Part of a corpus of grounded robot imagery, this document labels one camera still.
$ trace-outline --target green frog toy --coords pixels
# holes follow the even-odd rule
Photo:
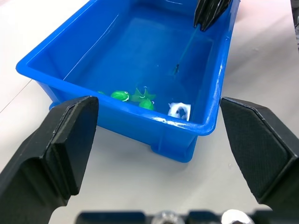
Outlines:
[[[150,99],[144,99],[139,104],[140,107],[153,111],[154,110],[154,102]]]
[[[111,97],[114,99],[121,100],[122,102],[129,101],[130,94],[126,91],[115,91],[111,94]]]

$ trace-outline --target white toy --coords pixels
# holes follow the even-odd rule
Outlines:
[[[174,118],[181,118],[184,120],[189,121],[190,118],[190,111],[191,111],[191,105],[190,104],[183,104],[183,103],[171,103],[168,104],[170,107],[170,110],[168,111],[168,115],[172,116]],[[185,115],[181,117],[179,110],[184,110]]]

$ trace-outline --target green plastic toy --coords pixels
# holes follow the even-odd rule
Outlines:
[[[146,88],[144,88],[144,94],[141,94],[136,88],[135,94],[131,97],[131,101],[141,103],[145,99],[152,101],[156,95],[150,95]]]
[[[139,104],[140,107],[143,107],[145,109],[149,109],[151,111],[154,110],[154,102],[152,102],[150,99],[144,99]]]
[[[130,94],[126,91],[115,91],[111,94],[111,97],[126,102],[130,99]]]

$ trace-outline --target blue plastic bin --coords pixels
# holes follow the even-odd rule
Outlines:
[[[51,106],[97,96],[99,126],[146,143],[155,153],[189,162],[197,136],[215,128],[239,0],[233,0],[207,32],[195,34],[173,83],[169,73],[194,31],[196,4],[197,0],[91,0],[16,69],[42,86]],[[164,98],[157,101],[158,111],[151,111],[97,92],[132,92],[140,80],[155,89],[157,98],[171,93],[177,103],[191,104],[190,120],[167,116]]]

